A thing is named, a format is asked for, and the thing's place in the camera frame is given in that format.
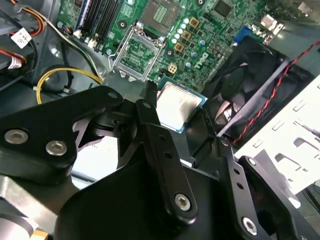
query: integrated circuit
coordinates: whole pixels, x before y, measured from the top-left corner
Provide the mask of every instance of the integrated circuit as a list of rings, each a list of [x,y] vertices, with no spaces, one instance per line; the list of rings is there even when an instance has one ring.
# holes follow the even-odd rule
[[[74,5],[77,6],[78,8],[81,8],[82,6],[82,0],[75,0]]]
[[[213,10],[217,12],[220,16],[226,18],[231,12],[232,6],[230,6],[223,0],[218,0]]]
[[[148,0],[141,22],[166,35],[179,15],[180,9],[180,6],[172,0]]]

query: chip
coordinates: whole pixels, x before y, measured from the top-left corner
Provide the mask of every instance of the chip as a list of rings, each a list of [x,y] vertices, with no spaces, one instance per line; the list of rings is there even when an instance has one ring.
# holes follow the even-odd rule
[[[181,45],[180,43],[177,43],[175,46],[174,46],[174,49],[178,52],[182,52],[182,50],[184,49],[185,47],[183,45]]]
[[[227,3],[225,3],[223,0],[218,0],[213,10],[216,11],[222,17],[226,18],[230,13],[230,11],[232,10],[232,7]]]
[[[161,34],[168,34],[180,12],[172,0],[148,0],[141,21]]]
[[[189,24],[194,28],[198,27],[199,23],[199,20],[194,17],[192,17],[189,22]]]
[[[185,40],[189,40],[191,37],[191,34],[187,31],[183,31],[183,33],[181,34],[181,37]]]
[[[81,8],[82,6],[82,0],[75,0],[74,5],[77,6],[78,8]]]
[[[229,28],[226,30],[226,33],[227,33],[227,34],[231,34],[233,31],[234,31],[234,29],[233,29],[232,27],[229,27]]]

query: black mounting arm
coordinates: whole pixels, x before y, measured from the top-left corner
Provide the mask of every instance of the black mounting arm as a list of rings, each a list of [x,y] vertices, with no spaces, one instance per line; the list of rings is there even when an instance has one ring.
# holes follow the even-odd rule
[[[85,146],[118,138],[118,170],[65,203],[54,239],[318,239],[258,162],[234,160],[203,110],[190,126],[210,137],[197,145],[189,135],[190,153],[212,174],[182,166],[155,89],[133,103],[99,86],[0,119],[0,174],[39,188],[63,185]]]

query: red wire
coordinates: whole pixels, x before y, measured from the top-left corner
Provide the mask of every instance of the red wire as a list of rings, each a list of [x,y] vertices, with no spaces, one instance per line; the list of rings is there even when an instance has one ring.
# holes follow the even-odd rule
[[[253,118],[251,118],[251,120],[249,121],[249,123],[247,125],[245,125],[242,133],[235,140],[233,140],[233,142],[232,142],[233,145],[236,144],[245,135],[245,133],[247,132],[248,128],[255,122],[255,120],[257,120],[261,116],[263,111],[268,107],[271,99],[273,99],[275,97],[277,89],[280,86],[280,84],[282,83],[282,80],[283,80],[284,76],[288,73],[288,71],[292,67],[292,65],[294,65],[302,56],[306,55],[312,48],[314,48],[317,45],[320,45],[320,41],[316,41],[314,44],[309,46],[304,52],[302,52],[299,56],[297,56],[293,61],[291,61],[286,66],[285,70],[283,71],[283,73],[279,77],[278,82],[276,83],[275,87],[272,89],[271,95],[265,101],[264,106],[262,108],[260,108],[258,113]]]
[[[9,56],[9,57],[15,57],[15,58],[17,58],[17,59],[20,59],[23,64],[26,63],[26,61],[23,59],[23,57],[21,57],[21,56],[18,55],[18,54],[15,54],[14,52],[11,53],[11,52],[7,52],[7,51],[5,51],[5,50],[3,50],[3,49],[0,49],[0,53],[3,54],[3,55]]]

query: black plastic bracket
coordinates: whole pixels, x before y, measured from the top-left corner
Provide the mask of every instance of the black plastic bracket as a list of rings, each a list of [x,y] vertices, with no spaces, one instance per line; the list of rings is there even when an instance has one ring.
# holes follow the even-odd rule
[[[180,162],[175,143],[169,130],[160,126],[156,108],[149,101],[136,102],[136,136],[119,159],[126,165],[133,155],[143,147],[154,199],[160,200],[163,209],[158,211],[169,226],[183,226],[194,223],[198,207],[188,179]],[[183,194],[190,202],[189,210],[182,210],[175,202],[175,196]]]
[[[278,239],[319,239],[317,233],[292,205],[258,161],[243,156],[239,159],[239,164],[244,168],[245,174],[251,180],[252,185],[258,185],[259,188],[263,189],[265,192],[264,198],[273,203],[272,208],[277,213],[280,212],[282,214],[283,220],[279,222],[280,226],[276,229]]]
[[[39,184],[59,183],[70,174],[77,152],[87,145],[82,140],[91,119],[122,102],[112,88],[98,86],[0,118],[0,173]],[[5,133],[16,129],[28,134],[26,142],[5,140]],[[50,141],[63,141],[67,152],[48,154]]]

